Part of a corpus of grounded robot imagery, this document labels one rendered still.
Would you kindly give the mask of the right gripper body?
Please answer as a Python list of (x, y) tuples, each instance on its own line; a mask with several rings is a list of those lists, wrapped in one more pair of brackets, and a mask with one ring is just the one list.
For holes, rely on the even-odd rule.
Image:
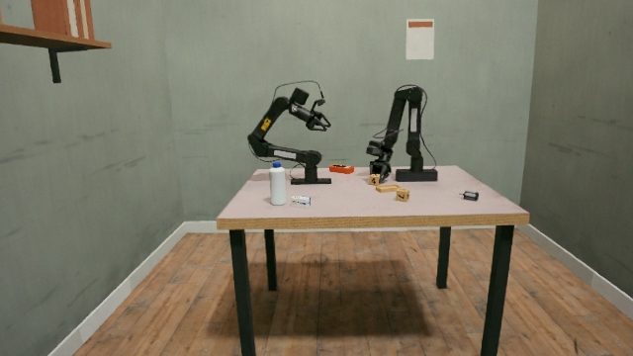
[[(313, 122), (312, 120), (313, 120), (315, 117), (317, 117), (317, 118), (318, 118), (318, 117), (319, 117), (319, 115), (320, 115), (320, 113), (321, 113), (321, 112), (318, 112), (318, 111), (314, 110), (314, 108), (315, 108), (315, 106), (316, 106), (317, 102), (318, 102), (318, 101), (320, 101), (320, 100), (322, 100), (322, 99), (319, 99), (319, 100), (315, 100), (315, 101), (314, 101), (314, 105), (313, 105), (313, 107), (312, 107), (312, 109), (311, 109), (310, 111), (309, 111), (309, 110), (307, 110), (307, 109), (305, 109), (305, 108), (302, 108), (302, 109), (301, 109), (301, 111), (300, 111), (300, 113), (299, 113), (299, 115), (298, 115), (298, 119), (300, 119), (300, 120), (302, 120), (302, 121), (306, 122), (306, 127), (307, 127), (308, 129), (310, 128), (309, 126), (311, 126), (311, 124), (312, 124), (311, 122)], [(309, 121), (307, 122), (307, 120), (308, 120), (308, 119), (309, 119)]]

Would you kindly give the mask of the orange digital multimeter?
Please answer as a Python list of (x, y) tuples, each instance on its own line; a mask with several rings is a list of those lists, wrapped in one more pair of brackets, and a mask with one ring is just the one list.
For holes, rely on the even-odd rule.
[[(336, 168), (336, 167), (341, 167), (341, 168)], [(351, 167), (353, 167), (353, 168), (351, 168)], [(330, 172), (350, 174), (350, 173), (354, 172), (354, 166), (334, 164), (334, 165), (329, 166), (329, 171)]]

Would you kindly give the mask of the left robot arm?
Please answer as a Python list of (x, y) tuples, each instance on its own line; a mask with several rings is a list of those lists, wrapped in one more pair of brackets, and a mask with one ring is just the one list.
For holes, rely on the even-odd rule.
[[(423, 156), (421, 156), (420, 152), (420, 140), (419, 140), (419, 132), (420, 132), (420, 109), (421, 109), (421, 91), (417, 87), (408, 88), (405, 90), (396, 91), (394, 94), (394, 107), (391, 113), (389, 125), (386, 131), (385, 136), (397, 132), (400, 129), (404, 109), (405, 102), (408, 101), (408, 135), (407, 135), (407, 154), (410, 155), (410, 169), (396, 169), (397, 174), (438, 174), (436, 169), (423, 169)], [(406, 100), (407, 98), (407, 100)], [(419, 100), (418, 100), (419, 99)], [(420, 100), (421, 99), (421, 100)], [(388, 155), (388, 158), (391, 159), (393, 155), (393, 151), (391, 147), (396, 143), (397, 134), (387, 137), (384, 140), (384, 143), (381, 146), (381, 149), (384, 150), (384, 154)], [(379, 147), (380, 142), (373, 142), (374, 140), (370, 140), (366, 153), (373, 156), (382, 156), (382, 151), (380, 149), (374, 149)], [(419, 143), (419, 149), (418, 149)], [(420, 156), (418, 156), (420, 155)]]

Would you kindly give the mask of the blue and white small box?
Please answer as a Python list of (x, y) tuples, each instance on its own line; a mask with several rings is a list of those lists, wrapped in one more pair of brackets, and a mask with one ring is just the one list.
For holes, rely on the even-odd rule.
[(291, 207), (307, 208), (311, 205), (311, 197), (294, 196), (291, 198)]

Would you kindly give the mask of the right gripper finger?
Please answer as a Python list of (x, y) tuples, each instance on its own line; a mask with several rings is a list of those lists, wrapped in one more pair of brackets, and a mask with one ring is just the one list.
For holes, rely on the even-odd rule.
[[(315, 126), (316, 122), (318, 122), (318, 123), (322, 126), (322, 129), (316, 129), (316, 128), (314, 128), (314, 126)], [(322, 122), (321, 122), (321, 121), (320, 121), (317, 117), (315, 117), (315, 118), (314, 118), (314, 120), (313, 120), (313, 122), (312, 122), (312, 124), (311, 124), (311, 126), (310, 126), (310, 128), (309, 128), (309, 130), (310, 130), (310, 131), (321, 131), (321, 132), (326, 132), (327, 128), (323, 125), (323, 123), (322, 123)]]
[[(324, 126), (325, 126), (325, 127), (330, 128), (331, 124), (330, 124), (330, 122), (327, 120), (327, 118), (324, 116), (324, 114), (323, 114), (323, 113), (320, 113), (320, 115), (319, 115), (319, 117), (318, 117), (318, 119), (319, 119), (319, 120), (321, 120), (321, 118), (323, 118), (323, 119), (324, 119), (324, 120), (328, 123), (328, 125), (324, 125)], [(316, 122), (316, 126), (320, 126), (320, 124), (319, 124), (318, 122)]]

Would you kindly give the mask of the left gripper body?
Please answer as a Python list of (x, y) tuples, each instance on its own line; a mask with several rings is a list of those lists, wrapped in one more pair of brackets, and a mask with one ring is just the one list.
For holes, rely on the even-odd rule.
[(374, 166), (374, 169), (376, 169), (375, 170), (376, 174), (381, 174), (383, 166), (387, 166), (387, 168), (389, 168), (388, 171), (392, 173), (391, 164), (390, 163), (387, 164), (387, 162), (390, 162), (390, 158), (388, 158), (388, 155), (384, 155), (384, 151), (381, 148), (380, 150), (382, 151), (382, 156), (379, 157), (378, 159), (375, 159), (375, 161), (370, 161), (370, 165)]

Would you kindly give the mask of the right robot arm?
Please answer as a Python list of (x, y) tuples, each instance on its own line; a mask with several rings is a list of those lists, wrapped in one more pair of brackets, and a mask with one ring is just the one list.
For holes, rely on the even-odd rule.
[[(309, 96), (308, 93), (304, 93), (300, 88), (295, 88), (290, 100), (287, 97), (276, 98), (263, 120), (253, 133), (248, 135), (247, 139), (255, 155), (258, 157), (277, 157), (306, 163), (305, 178), (292, 179), (291, 184), (330, 184), (331, 178), (317, 178), (316, 165), (321, 161), (321, 154), (318, 151), (281, 147), (273, 145), (273, 143), (264, 139), (273, 124), (285, 110), (288, 110), (289, 114), (297, 118)], [(260, 144), (260, 142), (262, 144)]]

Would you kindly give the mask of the wooden number cube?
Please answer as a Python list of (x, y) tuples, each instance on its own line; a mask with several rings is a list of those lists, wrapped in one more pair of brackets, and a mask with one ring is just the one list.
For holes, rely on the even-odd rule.
[(379, 174), (372, 174), (372, 175), (370, 175), (369, 176), (369, 185), (375, 185), (375, 186), (380, 185), (381, 183), (379, 183), (379, 178), (380, 178)]
[(406, 202), (409, 200), (409, 189), (399, 188), (396, 191), (396, 201)]

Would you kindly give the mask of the white bottle with blue cap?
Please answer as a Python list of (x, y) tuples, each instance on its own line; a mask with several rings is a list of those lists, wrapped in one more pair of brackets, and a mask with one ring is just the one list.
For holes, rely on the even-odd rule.
[(282, 206), (287, 203), (285, 169), (280, 162), (274, 162), (269, 170), (271, 204)]

